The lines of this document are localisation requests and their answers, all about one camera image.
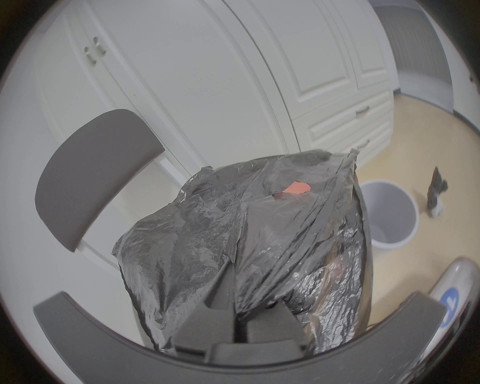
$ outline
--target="crumpled plastic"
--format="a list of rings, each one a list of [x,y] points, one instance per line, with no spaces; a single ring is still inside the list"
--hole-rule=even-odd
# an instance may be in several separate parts
[[[112,253],[155,348],[168,344],[227,259],[236,264],[240,318],[282,299],[313,353],[364,331],[372,261],[356,156],[317,150],[203,168],[124,234]],[[282,192],[296,180],[312,191]]]

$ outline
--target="beige floor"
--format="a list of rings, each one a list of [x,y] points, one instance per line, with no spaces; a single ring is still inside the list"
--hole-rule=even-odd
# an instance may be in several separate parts
[[[438,166],[448,181],[443,216],[426,213],[426,194]],[[420,212],[416,236],[405,247],[374,260],[371,323],[412,292],[428,292],[449,264],[465,255],[480,265],[480,136],[430,104],[395,97],[391,145],[358,171],[360,183],[388,179],[411,193]]]

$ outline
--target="gray chair backrest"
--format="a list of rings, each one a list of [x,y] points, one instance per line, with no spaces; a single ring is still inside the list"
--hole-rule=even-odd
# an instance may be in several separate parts
[[[36,210],[55,238],[74,252],[105,206],[164,147],[135,113],[106,112],[74,132],[47,163]]]

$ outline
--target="gray and white plush toy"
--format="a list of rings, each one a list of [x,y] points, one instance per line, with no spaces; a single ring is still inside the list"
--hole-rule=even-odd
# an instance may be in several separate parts
[[[444,205],[440,200],[440,194],[448,190],[448,184],[446,180],[442,180],[442,176],[438,171],[438,167],[435,167],[433,171],[432,183],[428,188],[427,194],[427,207],[431,217],[437,217],[444,212]]]

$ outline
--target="metal handle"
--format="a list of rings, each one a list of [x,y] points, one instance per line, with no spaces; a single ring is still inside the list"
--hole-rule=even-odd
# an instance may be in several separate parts
[[[95,36],[93,38],[93,43],[95,44],[95,48],[100,52],[100,55],[104,56],[107,51],[100,45],[100,41],[98,40],[98,37]]]
[[[363,149],[365,148],[368,144],[370,144],[370,139],[368,139],[365,143],[359,145],[357,149]]]
[[[363,115],[364,113],[367,113],[369,110],[370,110],[370,106],[367,105],[364,109],[357,111],[357,117],[360,115]]]
[[[87,59],[90,62],[90,64],[95,65],[96,60],[90,54],[90,50],[88,49],[88,47],[85,47],[84,51],[85,51],[85,56],[87,56]]]

